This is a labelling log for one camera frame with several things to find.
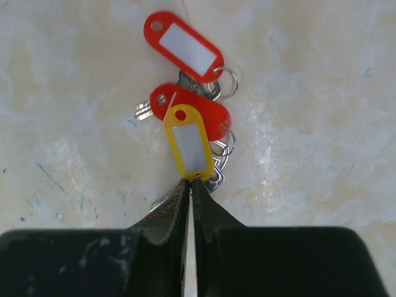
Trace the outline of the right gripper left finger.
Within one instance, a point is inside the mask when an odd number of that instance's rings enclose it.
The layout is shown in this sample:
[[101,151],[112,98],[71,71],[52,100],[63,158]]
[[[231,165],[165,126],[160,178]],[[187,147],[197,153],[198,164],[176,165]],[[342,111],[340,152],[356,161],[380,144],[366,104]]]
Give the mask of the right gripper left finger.
[[1,236],[2,296],[183,296],[189,184],[129,228]]

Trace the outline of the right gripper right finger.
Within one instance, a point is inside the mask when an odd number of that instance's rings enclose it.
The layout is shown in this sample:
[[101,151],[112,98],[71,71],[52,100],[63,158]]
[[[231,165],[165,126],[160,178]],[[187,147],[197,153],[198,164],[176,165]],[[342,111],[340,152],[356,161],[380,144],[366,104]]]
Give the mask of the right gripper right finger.
[[201,180],[191,189],[199,296],[387,296],[353,230],[248,227]]

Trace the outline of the yellow tagged key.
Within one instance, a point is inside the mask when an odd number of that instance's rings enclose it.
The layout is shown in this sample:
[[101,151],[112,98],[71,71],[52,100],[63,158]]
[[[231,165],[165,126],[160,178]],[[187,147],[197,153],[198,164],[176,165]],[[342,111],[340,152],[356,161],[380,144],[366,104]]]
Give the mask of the yellow tagged key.
[[199,178],[209,192],[217,190],[225,180],[223,168],[235,147],[209,141],[203,117],[191,105],[171,107],[163,124],[181,177],[188,181]]

